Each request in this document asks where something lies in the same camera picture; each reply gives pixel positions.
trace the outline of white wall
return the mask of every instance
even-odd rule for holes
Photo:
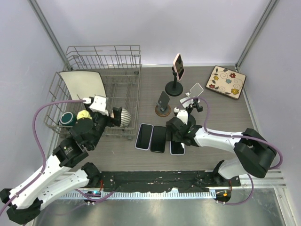
[[[38,0],[62,48],[140,44],[143,64],[236,63],[269,0]]]
[[[32,135],[35,110],[49,101],[48,88],[55,71],[63,64],[32,8],[25,0],[6,1],[0,7],[0,190],[23,182],[42,164]],[[43,147],[52,136],[37,121]],[[6,212],[0,225],[17,225]]]
[[[241,71],[263,136],[284,154],[281,170],[301,214],[301,1],[281,0]]]

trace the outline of wooden tabletop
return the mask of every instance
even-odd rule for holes
[[[198,82],[204,92],[205,98],[211,106],[211,115],[208,128],[224,131],[245,131],[252,128],[251,118],[246,106],[244,96],[239,100],[223,96],[205,88],[208,78],[214,67],[186,67],[185,75],[180,83],[183,85],[183,93],[179,97],[170,97],[169,105],[173,109],[179,105],[179,100],[186,97],[185,93]],[[155,105],[160,94],[165,90],[165,85],[173,80],[171,67],[142,68],[141,93],[139,104],[138,125],[147,123],[165,126],[166,121],[174,115],[159,117],[155,113]],[[204,110],[192,115],[198,125],[203,125],[206,117],[206,105],[200,103]],[[185,155],[172,156],[169,150],[169,142],[166,143],[164,153],[153,153],[135,149],[136,137],[132,141],[124,138],[103,136],[94,151],[79,163],[72,171],[76,171],[86,162],[93,162],[100,171],[127,171],[127,170],[212,170],[223,159],[231,159],[233,154],[210,147],[186,147]]]

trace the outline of smartphone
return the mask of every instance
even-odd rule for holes
[[[135,147],[141,150],[149,150],[153,125],[142,123],[139,128]]]
[[[184,65],[181,58],[181,54],[177,54],[174,59],[174,71],[177,73],[178,81],[180,81],[184,75]]]
[[[185,154],[185,144],[183,144],[183,143],[170,141],[169,147],[170,147],[171,155]]]
[[[152,152],[164,153],[166,143],[166,127],[154,126],[150,142]]]

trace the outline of wire rack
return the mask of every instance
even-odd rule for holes
[[[132,120],[127,128],[106,128],[108,136],[127,137],[132,139],[136,134],[138,121],[138,105],[140,94],[141,55],[139,45],[119,46],[70,46],[66,56],[72,70],[99,72],[106,96],[107,109],[124,107]],[[71,99],[66,84],[59,73],[55,73],[49,88],[52,101]],[[68,134],[70,127],[59,124],[64,112],[77,113],[83,110],[82,103],[57,104],[48,108],[45,124],[58,134]]]

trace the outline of robotic arm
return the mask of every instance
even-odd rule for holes
[[[100,180],[99,170],[94,164],[88,162],[71,176],[53,183],[56,178],[85,159],[88,156],[87,151],[95,149],[106,126],[121,126],[123,123],[121,114],[129,117],[127,110],[122,107],[113,108],[109,114],[106,110],[107,98],[105,97],[95,96],[84,100],[85,108],[92,119],[77,120],[70,129],[70,136],[64,139],[47,159],[42,175],[10,203],[7,210],[10,220],[25,224],[36,218],[41,210],[65,193],[87,185],[95,186]],[[13,189],[3,189],[0,192],[2,202],[7,203],[41,171],[42,167]]]
[[[200,109],[196,100],[194,105]],[[192,106],[186,110],[175,108],[176,116],[166,123],[167,132],[171,133],[170,137],[175,142],[188,146],[214,147],[236,155],[235,158],[222,160],[216,165],[213,175],[217,184],[246,173],[258,178],[265,177],[277,154],[276,150],[251,139],[237,138],[248,136],[265,140],[258,132],[254,129],[247,129],[245,132],[223,132],[205,129],[200,125],[190,125],[191,108]]]

